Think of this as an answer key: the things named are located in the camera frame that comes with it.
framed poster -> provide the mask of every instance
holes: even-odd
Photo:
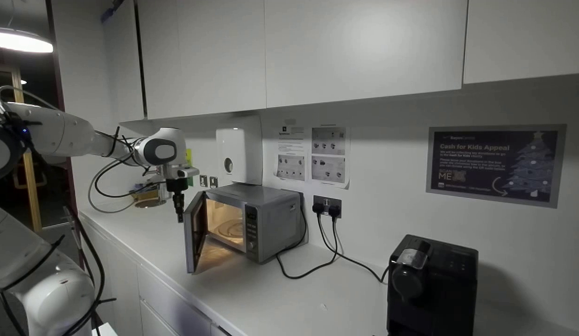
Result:
[[[565,125],[431,127],[428,193],[557,207]]]

christmas tree graphic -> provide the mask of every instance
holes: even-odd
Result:
[[[539,192],[551,193],[553,177],[553,152],[542,139],[543,132],[534,133],[534,140],[518,152],[517,163],[512,166],[508,183],[503,188],[511,191],[524,191],[532,197]]]

white wall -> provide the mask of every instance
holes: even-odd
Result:
[[[65,112],[90,121],[96,130],[112,134],[117,121],[109,104],[106,49],[100,21],[109,3],[108,0],[52,1]],[[124,128],[121,133],[137,136]],[[86,196],[89,183],[109,162],[110,159],[101,157],[72,158],[78,208],[89,206]],[[114,168],[105,175],[101,186],[106,193],[125,193],[134,183],[143,180],[141,175],[142,168]],[[96,203],[109,201],[94,192],[93,200]]]
[[[338,231],[345,253],[385,267],[405,234],[478,249],[478,300],[579,330],[579,86],[517,89],[488,85],[434,98],[380,98],[261,112],[264,185],[343,200]],[[224,116],[154,121],[180,127],[202,174],[218,176],[215,129]],[[349,189],[300,185],[273,176],[276,129],[338,124],[352,128]],[[428,127],[566,123],[558,209],[425,192]],[[188,198],[201,188],[190,189]],[[307,212],[311,243],[322,246]],[[330,220],[324,219],[329,228]]]

electrical outlet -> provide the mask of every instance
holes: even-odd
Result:
[[[209,178],[209,181],[210,181],[210,184],[211,184],[211,185],[210,185],[211,189],[216,188],[216,187],[219,187],[219,180],[218,180],[217,178],[215,178],[215,176],[211,176],[211,177]]]
[[[200,186],[201,187],[208,187],[209,186],[209,178],[206,175],[200,175]]]
[[[339,206],[339,209],[341,209],[341,200],[337,198],[314,195],[313,202],[323,204],[323,206],[325,207],[323,215],[327,216],[329,215],[329,207],[332,205]]]

microwave control panel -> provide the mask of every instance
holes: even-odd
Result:
[[[258,260],[258,211],[253,206],[245,206],[246,213],[246,255],[249,259]]]

